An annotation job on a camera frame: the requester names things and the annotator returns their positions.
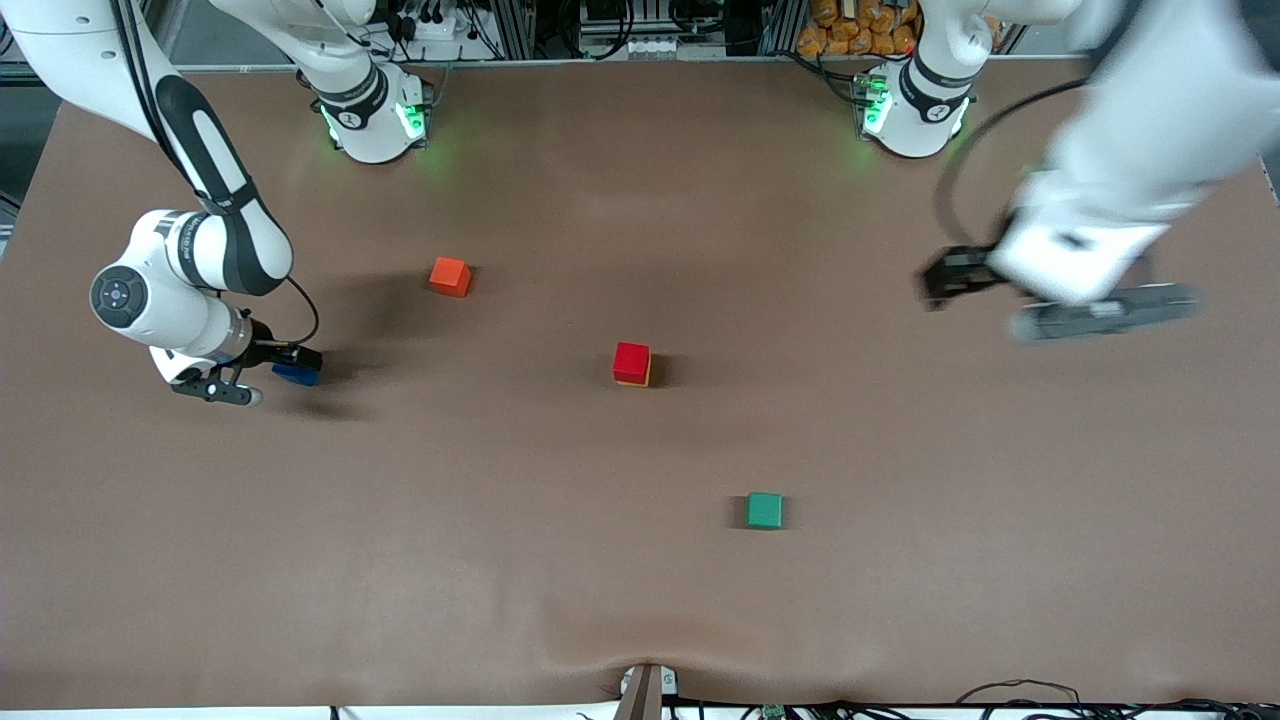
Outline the white power strip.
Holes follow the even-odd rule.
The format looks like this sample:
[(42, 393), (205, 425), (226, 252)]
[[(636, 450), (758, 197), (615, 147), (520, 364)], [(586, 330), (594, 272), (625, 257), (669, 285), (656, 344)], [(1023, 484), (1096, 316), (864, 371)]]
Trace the white power strip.
[(402, 12), (389, 24), (393, 38), (403, 42), (429, 41), (445, 42), (457, 38), (460, 22), (453, 14), (434, 13), (431, 8), (426, 14), (421, 12)]

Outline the black equipment with white terminals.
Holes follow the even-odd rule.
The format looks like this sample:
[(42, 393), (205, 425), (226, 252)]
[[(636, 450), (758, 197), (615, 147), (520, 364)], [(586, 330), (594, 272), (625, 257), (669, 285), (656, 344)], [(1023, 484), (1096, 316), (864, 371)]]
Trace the black equipment with white terminals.
[(700, 61), (726, 56), (727, 0), (564, 0), (559, 27), (586, 59)]

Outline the orange snack bags pile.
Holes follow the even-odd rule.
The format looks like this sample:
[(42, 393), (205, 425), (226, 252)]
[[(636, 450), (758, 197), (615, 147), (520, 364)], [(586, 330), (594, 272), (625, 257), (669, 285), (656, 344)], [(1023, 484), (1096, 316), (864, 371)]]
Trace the orange snack bags pile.
[(908, 56), (922, 29), (918, 0), (809, 0), (795, 53), (804, 58)]

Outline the red wooden block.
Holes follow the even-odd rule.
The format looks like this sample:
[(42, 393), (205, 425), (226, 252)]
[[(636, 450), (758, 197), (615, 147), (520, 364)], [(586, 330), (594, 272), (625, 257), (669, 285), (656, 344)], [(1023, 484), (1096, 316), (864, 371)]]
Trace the red wooden block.
[(648, 387), (652, 361), (652, 348), (648, 345), (618, 342), (611, 364), (613, 380), (621, 386)]

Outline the orange wooden block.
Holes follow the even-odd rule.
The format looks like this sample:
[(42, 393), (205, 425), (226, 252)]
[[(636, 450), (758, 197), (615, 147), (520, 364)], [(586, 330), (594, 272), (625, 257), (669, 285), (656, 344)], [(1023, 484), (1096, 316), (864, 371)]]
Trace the orange wooden block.
[(472, 268), (457, 258), (439, 256), (428, 275), (430, 288), (443, 296), (465, 299), (468, 295), (474, 273)]

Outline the aluminium frame profile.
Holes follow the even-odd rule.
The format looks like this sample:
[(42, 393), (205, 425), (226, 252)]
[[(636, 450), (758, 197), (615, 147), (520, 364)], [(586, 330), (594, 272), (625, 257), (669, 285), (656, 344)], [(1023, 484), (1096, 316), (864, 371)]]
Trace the aluminium frame profile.
[(809, 0), (762, 0), (762, 18), (764, 24), (756, 54), (795, 53), (809, 20)]
[(503, 58), (508, 61), (532, 60), (536, 0), (490, 0), (490, 4)]

